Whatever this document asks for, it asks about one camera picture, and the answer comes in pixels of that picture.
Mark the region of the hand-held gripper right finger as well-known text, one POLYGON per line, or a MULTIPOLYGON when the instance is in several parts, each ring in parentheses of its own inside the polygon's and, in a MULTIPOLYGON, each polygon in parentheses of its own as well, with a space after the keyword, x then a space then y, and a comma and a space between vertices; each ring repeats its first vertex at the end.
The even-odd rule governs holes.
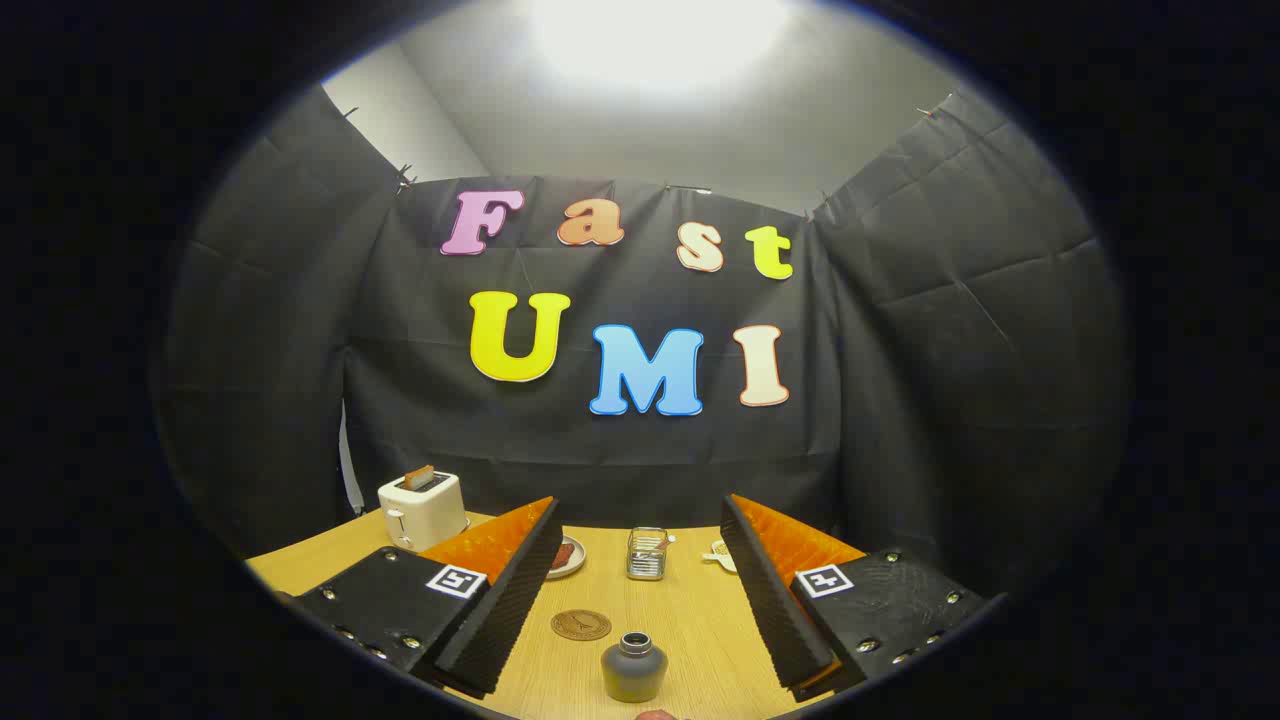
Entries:
POLYGON ((719 533, 774 673, 797 701, 896 675, 1004 602, 913 552, 861 551, 740 495, 724 496, 719 533))

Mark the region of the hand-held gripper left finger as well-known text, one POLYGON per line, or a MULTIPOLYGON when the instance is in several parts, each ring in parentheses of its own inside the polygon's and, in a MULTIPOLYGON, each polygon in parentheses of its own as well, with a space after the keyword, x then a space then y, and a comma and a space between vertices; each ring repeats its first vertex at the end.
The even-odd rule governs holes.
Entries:
POLYGON ((426 551, 384 546, 287 606, 378 662, 481 700, 562 546, 559 502, 525 503, 426 551))

